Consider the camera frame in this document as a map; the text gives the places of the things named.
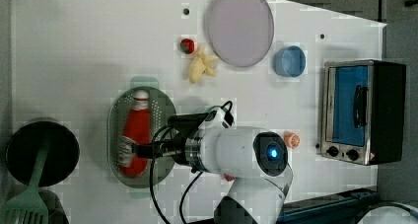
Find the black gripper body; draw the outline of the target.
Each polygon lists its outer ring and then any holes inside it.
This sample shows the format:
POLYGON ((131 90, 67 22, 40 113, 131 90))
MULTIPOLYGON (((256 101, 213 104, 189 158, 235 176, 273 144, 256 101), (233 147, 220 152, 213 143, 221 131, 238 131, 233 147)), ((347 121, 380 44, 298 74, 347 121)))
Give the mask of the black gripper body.
POLYGON ((207 115, 208 112, 170 116, 168 126, 174 129, 176 134, 173 138, 157 142, 156 157, 172 157, 177 164, 187 166, 186 141, 197 132, 199 125, 207 115))

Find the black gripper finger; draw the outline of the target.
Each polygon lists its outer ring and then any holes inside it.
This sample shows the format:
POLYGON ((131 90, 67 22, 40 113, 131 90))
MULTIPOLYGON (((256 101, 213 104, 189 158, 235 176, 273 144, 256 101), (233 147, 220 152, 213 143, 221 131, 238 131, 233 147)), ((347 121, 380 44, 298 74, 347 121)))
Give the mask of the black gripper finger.
POLYGON ((132 152, 138 157, 143 159, 152 159, 153 158, 153 146, 152 145, 132 145, 132 152))

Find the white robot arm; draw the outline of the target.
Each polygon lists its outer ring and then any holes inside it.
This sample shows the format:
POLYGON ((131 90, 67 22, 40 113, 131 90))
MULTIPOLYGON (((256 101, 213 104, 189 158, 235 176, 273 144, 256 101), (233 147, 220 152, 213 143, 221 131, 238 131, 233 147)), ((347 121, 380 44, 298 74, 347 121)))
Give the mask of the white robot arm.
POLYGON ((268 129, 233 127, 232 120, 223 112, 173 115, 173 138, 130 150, 140 158, 171 157, 197 172, 232 177, 214 224, 276 224, 293 179, 285 142, 268 129))

